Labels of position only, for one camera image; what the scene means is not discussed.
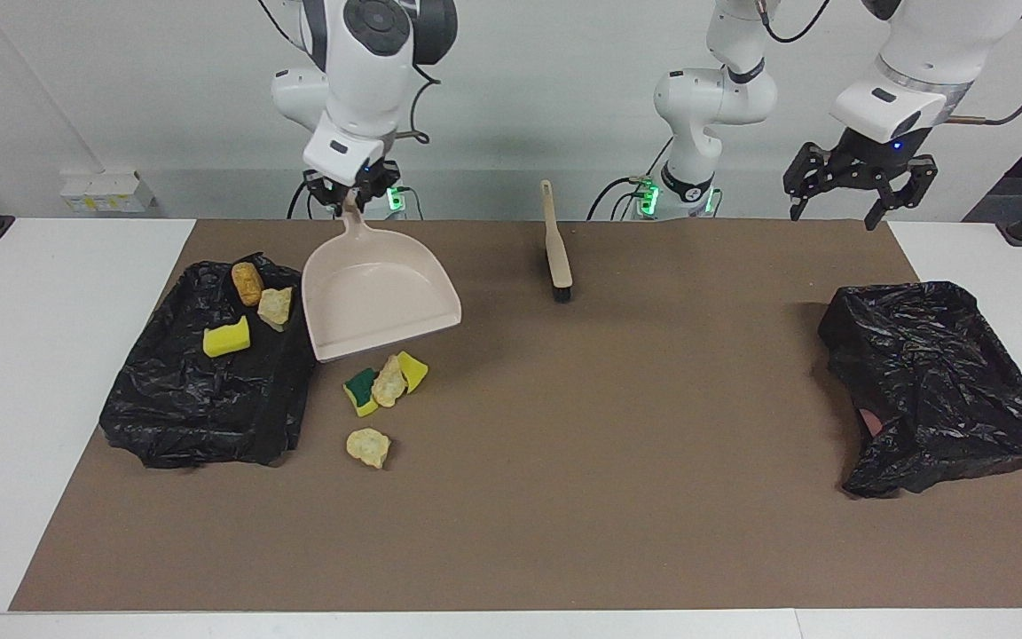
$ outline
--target sponge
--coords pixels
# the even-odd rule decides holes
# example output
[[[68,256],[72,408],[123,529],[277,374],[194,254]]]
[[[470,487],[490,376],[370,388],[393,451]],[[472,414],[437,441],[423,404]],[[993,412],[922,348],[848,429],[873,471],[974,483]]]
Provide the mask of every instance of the sponge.
[[[377,373],[372,368],[357,373],[353,379],[345,381],[345,396],[353,402],[353,409],[357,410],[358,417],[372,415],[373,410],[378,408],[376,401],[373,401],[373,379]]]
[[[250,347],[251,328],[246,324],[246,316],[239,319],[238,324],[203,330],[203,353],[206,353],[207,357],[219,357]]]
[[[409,386],[409,393],[412,393],[414,390],[417,390],[421,380],[425,379],[425,375],[428,373],[428,365],[403,351],[398,353],[397,359],[400,360],[401,373],[402,375],[405,375],[405,381]]]

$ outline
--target dustpan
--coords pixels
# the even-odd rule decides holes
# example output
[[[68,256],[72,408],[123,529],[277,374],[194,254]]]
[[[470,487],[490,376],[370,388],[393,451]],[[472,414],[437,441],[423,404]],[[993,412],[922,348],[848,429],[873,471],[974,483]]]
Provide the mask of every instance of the dustpan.
[[[433,252],[370,229],[354,202],[345,231],[318,246],[301,271],[301,305],[319,361],[411,339],[460,323],[460,299]]]

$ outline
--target white wall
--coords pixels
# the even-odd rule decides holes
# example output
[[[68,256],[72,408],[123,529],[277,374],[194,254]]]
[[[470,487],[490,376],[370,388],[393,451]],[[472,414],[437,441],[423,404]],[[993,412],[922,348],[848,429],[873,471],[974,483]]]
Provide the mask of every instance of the white wall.
[[[652,105],[661,74],[714,65],[709,1],[458,4],[458,44],[433,67],[446,84],[418,113],[433,145],[394,153],[429,218],[533,218],[540,178],[555,182],[562,215],[584,215],[601,185],[644,171],[668,137]],[[787,0],[776,29],[795,31],[818,5]],[[780,174],[803,141],[834,145],[827,109],[887,31],[839,0],[798,44],[770,45],[780,104],[762,125],[723,127],[722,215],[786,216]],[[277,113],[268,85],[291,64],[309,60],[254,0],[0,0],[0,211],[68,215],[59,172],[93,164],[77,130],[108,169],[140,170],[166,215],[283,214],[307,133]],[[960,112],[1001,117],[1021,100],[1022,24]],[[897,218],[961,219],[1022,153],[1022,118],[940,127],[925,150],[941,174],[925,204]],[[861,218],[871,201],[832,193],[807,218]]]

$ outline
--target wooden brush handle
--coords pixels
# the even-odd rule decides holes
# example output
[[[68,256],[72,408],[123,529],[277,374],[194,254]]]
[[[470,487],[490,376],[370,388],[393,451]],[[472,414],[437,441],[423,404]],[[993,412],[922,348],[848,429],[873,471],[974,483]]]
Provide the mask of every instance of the wooden brush handle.
[[[544,179],[543,218],[547,221],[547,262],[551,265],[551,280],[556,288],[567,288],[575,280],[570,272],[570,260],[567,258],[567,246],[562,242],[559,233],[559,221],[555,216],[555,193],[550,179]]]

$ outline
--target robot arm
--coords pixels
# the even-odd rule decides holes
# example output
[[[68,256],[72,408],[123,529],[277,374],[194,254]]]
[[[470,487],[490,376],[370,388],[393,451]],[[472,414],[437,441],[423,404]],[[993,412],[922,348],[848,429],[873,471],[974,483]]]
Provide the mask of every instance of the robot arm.
[[[873,229],[888,211],[919,206],[937,175],[914,156],[980,76],[988,53],[1022,16],[1022,0],[864,0],[891,35],[867,77],[843,90],[830,113],[846,126],[834,149],[807,142],[783,175],[791,219],[836,187],[877,190]],[[891,179],[909,173],[893,190]]]
[[[775,11],[779,2],[770,4]],[[672,129],[673,142],[660,181],[682,214],[693,214],[709,189],[723,145],[709,125],[753,125],[776,105],[776,84],[763,69],[768,34],[754,0],[716,0],[707,47],[718,70],[670,72],[656,86],[656,111]]]
[[[400,172],[392,149],[414,64],[436,64],[457,34],[454,0],[287,0],[299,4],[292,40],[317,70],[273,80],[275,104],[313,130],[301,158],[321,179],[310,189],[336,203],[378,197]]]

